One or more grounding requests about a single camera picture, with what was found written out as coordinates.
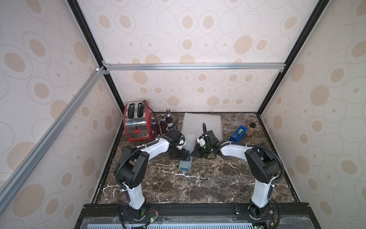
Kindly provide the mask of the blue tape dispenser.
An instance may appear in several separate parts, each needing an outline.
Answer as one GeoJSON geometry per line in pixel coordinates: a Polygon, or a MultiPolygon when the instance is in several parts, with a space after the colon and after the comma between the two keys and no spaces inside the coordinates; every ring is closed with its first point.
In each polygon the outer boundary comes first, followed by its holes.
{"type": "Polygon", "coordinates": [[[231,142],[240,142],[240,140],[243,138],[243,136],[246,134],[247,128],[244,126],[240,126],[230,137],[229,141],[231,142]]]}

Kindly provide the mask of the blue liquid glass bottle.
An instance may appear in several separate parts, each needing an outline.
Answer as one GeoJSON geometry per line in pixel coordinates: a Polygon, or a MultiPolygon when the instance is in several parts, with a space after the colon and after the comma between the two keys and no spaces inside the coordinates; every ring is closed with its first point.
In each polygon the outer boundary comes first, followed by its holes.
{"type": "Polygon", "coordinates": [[[179,169],[182,172],[189,172],[192,166],[192,161],[180,161],[179,169]]]}

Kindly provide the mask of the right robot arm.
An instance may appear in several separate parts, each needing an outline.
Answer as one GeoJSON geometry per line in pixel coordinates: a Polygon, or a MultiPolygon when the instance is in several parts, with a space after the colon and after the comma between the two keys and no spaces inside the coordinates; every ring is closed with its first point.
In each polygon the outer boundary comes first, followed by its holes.
{"type": "Polygon", "coordinates": [[[219,141],[213,131],[206,131],[197,138],[191,156],[208,159],[210,154],[232,156],[247,161],[255,179],[248,211],[252,218],[261,218],[267,211],[275,183],[281,180],[285,173],[283,162],[278,155],[262,145],[219,141]]]}

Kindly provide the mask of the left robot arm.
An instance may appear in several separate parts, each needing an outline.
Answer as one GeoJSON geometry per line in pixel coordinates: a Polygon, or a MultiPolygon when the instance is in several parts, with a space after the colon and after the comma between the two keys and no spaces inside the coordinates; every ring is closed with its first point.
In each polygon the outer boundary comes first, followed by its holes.
{"type": "Polygon", "coordinates": [[[140,210],[145,204],[141,183],[149,160],[167,154],[170,159],[190,161],[189,151],[184,149],[185,144],[185,136],[173,129],[152,142],[137,147],[127,146],[123,150],[113,174],[116,183],[126,192],[129,207],[140,210]]]}

